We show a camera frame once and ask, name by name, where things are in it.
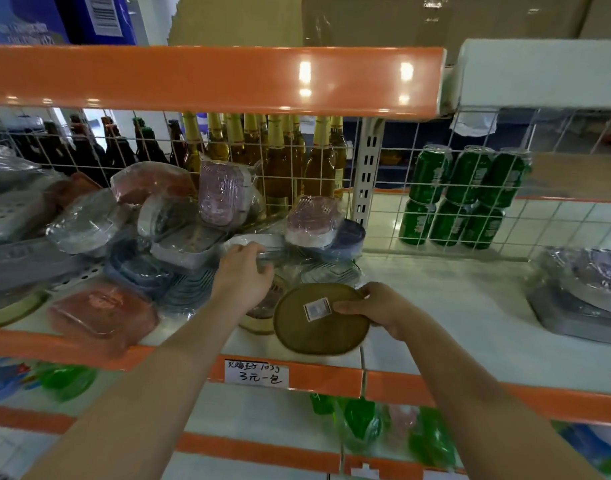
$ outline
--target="price tag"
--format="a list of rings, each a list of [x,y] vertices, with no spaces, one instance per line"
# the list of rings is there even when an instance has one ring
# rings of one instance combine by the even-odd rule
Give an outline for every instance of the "price tag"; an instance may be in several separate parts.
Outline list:
[[[225,359],[225,383],[287,389],[290,386],[290,368],[267,362]]]
[[[361,468],[350,468],[350,476],[370,478],[371,480],[379,480],[379,470],[373,470],[370,465],[364,463]]]

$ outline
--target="handwritten price label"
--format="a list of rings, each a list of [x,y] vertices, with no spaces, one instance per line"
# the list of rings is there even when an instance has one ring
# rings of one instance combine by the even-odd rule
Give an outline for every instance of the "handwritten price label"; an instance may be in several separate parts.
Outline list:
[[[247,386],[290,386],[290,368],[267,362],[225,359],[225,383]]]

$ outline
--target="person's left hand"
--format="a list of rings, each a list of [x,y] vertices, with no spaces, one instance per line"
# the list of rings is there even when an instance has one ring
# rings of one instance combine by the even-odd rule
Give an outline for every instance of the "person's left hand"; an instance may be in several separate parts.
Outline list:
[[[257,268],[257,254],[265,251],[258,242],[235,246],[221,258],[212,285],[212,299],[235,300],[246,313],[268,294],[274,279],[274,266]]]

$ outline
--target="forearm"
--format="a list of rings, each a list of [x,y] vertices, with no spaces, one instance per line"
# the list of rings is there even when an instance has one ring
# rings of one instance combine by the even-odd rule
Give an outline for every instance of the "forearm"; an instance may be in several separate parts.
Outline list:
[[[425,313],[403,337],[472,480],[594,479],[598,473]]]
[[[237,303],[206,303],[94,402],[25,479],[160,478],[240,315]]]

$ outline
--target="hand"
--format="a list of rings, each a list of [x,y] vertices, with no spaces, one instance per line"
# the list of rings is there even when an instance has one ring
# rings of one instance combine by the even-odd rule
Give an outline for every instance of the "hand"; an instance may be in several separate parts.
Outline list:
[[[234,300],[242,313],[249,312],[268,294],[274,279],[274,266],[257,268],[257,254],[265,251],[258,242],[235,246],[221,258],[214,276],[212,299]]]
[[[359,290],[366,298],[357,301],[338,301],[334,311],[344,315],[365,315],[383,325],[392,338],[403,340],[404,328],[416,317],[429,317],[388,285],[370,282]]]

